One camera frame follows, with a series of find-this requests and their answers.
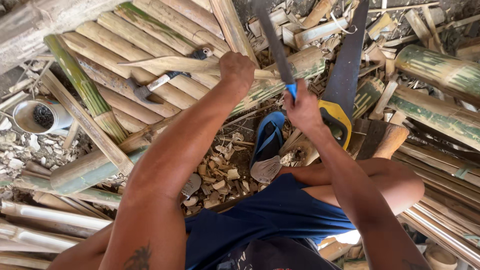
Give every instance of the hand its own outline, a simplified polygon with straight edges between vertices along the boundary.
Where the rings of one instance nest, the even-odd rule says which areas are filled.
[[[297,98],[295,101],[293,101],[290,92],[285,90],[283,93],[283,104],[292,125],[299,128],[307,137],[310,137],[313,133],[328,130],[318,109],[317,96],[307,91],[303,79],[297,79]]]
[[[220,58],[220,78],[234,83],[245,95],[253,83],[255,64],[239,52],[229,51]]]

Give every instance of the hammer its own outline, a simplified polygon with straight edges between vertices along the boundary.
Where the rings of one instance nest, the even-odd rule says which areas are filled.
[[[209,48],[203,48],[197,51],[194,51],[188,57],[203,60],[209,56],[212,56],[213,53]],[[190,74],[186,74],[179,71],[169,71],[162,76],[160,76],[155,81],[149,83],[146,86],[139,85],[133,77],[127,79],[127,84],[133,90],[135,96],[146,104],[158,104],[157,102],[149,101],[147,97],[152,94],[152,91],[162,86],[164,83],[175,78],[178,75],[184,75],[190,77]]]

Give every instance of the man's left arm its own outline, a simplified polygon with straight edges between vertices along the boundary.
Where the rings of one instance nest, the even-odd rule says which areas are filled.
[[[253,82],[255,67],[246,56],[226,53],[220,67],[220,83],[182,111],[132,170],[100,269],[185,268],[179,194]]]

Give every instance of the blue handle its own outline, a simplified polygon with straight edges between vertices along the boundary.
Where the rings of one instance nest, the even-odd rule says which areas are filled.
[[[293,101],[297,99],[297,83],[285,85],[287,90],[292,94]]]

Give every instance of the yellow saw handle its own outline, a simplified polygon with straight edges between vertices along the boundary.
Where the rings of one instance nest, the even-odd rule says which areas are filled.
[[[319,100],[318,108],[320,109],[320,113],[323,119],[340,128],[340,130],[342,131],[342,136],[339,140],[336,140],[344,150],[347,150],[347,146],[350,142],[350,137],[352,135],[352,123],[350,122],[350,119],[348,119],[347,115],[345,114],[345,112],[343,112],[340,105],[336,103]]]

